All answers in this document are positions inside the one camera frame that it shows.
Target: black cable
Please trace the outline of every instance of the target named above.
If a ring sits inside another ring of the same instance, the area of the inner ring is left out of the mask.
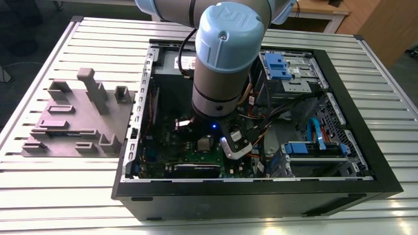
[[[296,18],[299,18],[299,16],[300,16],[300,5],[299,5],[298,0],[296,0],[296,5],[298,5],[298,9],[296,9]]]
[[[286,113],[299,102],[304,101],[308,98],[315,98],[322,96],[323,92],[315,92],[311,94],[302,94],[295,99],[292,99],[288,103],[283,104],[278,108],[275,108],[271,112],[270,119],[264,119],[266,123],[271,122],[275,118],[278,118],[283,113]]]
[[[263,76],[263,83],[264,83],[264,89],[266,89],[266,94],[267,94],[267,116],[264,118],[264,121],[262,122],[262,130],[264,129],[266,127],[266,120],[270,119],[270,115],[271,115],[271,94],[270,94],[270,87],[268,87],[268,80],[267,80],[267,76]]]
[[[188,22],[192,28],[195,27],[195,6],[196,6],[196,0],[189,0]]]
[[[267,157],[266,157],[266,152],[264,152],[264,136],[262,137],[259,141],[259,154],[260,154],[260,163],[264,166],[264,170],[262,172],[262,177],[266,177],[266,171],[267,171]]]
[[[183,70],[183,66],[181,66],[181,54],[183,54],[183,50],[184,50],[184,46],[189,40],[189,38],[193,36],[193,34],[196,33],[197,29],[193,29],[189,33],[189,35],[185,37],[183,43],[181,43],[181,46],[180,46],[180,49],[179,49],[179,57],[177,57],[177,66],[179,66],[179,70],[180,70],[180,73],[183,74],[183,76],[185,77],[189,77],[189,73]]]

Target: white label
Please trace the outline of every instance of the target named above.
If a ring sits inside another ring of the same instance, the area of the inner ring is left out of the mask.
[[[298,69],[288,68],[288,72],[290,72],[290,73],[299,73],[299,70],[298,70]]]
[[[264,172],[264,165],[262,164],[262,162],[256,164],[256,167],[260,170],[260,172]]]
[[[253,103],[255,103],[255,98],[253,98],[253,96],[249,96],[249,98],[248,98],[248,103],[249,103],[251,105],[253,105]]]
[[[179,69],[179,57],[175,59],[175,69]],[[193,56],[181,56],[181,67],[184,70],[193,70],[196,67],[196,57]]]
[[[231,139],[233,142],[239,141],[241,138],[241,134],[240,134],[240,131],[235,131],[231,133]]]

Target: rectangular peg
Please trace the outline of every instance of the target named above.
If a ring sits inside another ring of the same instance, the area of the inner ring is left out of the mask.
[[[48,129],[68,129],[69,123],[65,120],[41,120],[38,127]]]
[[[51,114],[73,114],[76,110],[72,105],[51,105],[48,112]]]

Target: gray plastic base plate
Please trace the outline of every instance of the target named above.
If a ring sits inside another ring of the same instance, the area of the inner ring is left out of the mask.
[[[129,114],[132,109],[131,103],[119,103],[113,95],[113,91],[107,91],[108,100],[105,101],[109,113],[107,115],[100,115],[93,103],[88,99],[85,94],[87,90],[73,89],[72,92],[65,93],[65,98],[68,101],[53,101],[49,99],[48,106],[41,113],[40,120],[34,126],[34,129],[40,128],[40,124],[44,120],[47,121],[63,121],[65,120],[69,124],[64,131],[68,131],[64,136],[45,136],[28,138],[26,143],[33,141],[40,141],[47,149],[40,152],[26,152],[22,150],[21,155],[24,157],[83,157],[83,158],[117,158],[117,152],[104,152],[99,146],[97,138],[83,138],[77,132],[81,129],[97,130],[100,134],[104,134],[107,139],[111,141],[112,135],[115,134],[120,144],[124,142],[124,135],[127,131]],[[135,92],[129,91],[129,95],[133,98]],[[55,105],[72,105],[75,112],[68,113],[55,113],[48,112],[51,106]],[[95,145],[95,150],[91,153],[83,153],[84,151],[77,151],[75,148],[77,142],[92,142]]]

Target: floor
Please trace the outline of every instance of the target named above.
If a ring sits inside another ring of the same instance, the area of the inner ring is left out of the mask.
[[[16,57],[0,46],[0,65],[2,66],[17,62],[42,63],[73,15],[127,20],[151,19],[132,6],[65,2],[60,12],[55,10],[51,1],[38,0],[37,6],[42,14],[44,24],[30,30],[38,42],[38,50],[30,56]],[[0,130],[25,94],[40,66],[38,64],[18,64],[6,68],[14,82],[8,85],[0,83]],[[412,102],[418,105],[418,59],[412,59],[404,54],[390,68],[390,72]]]

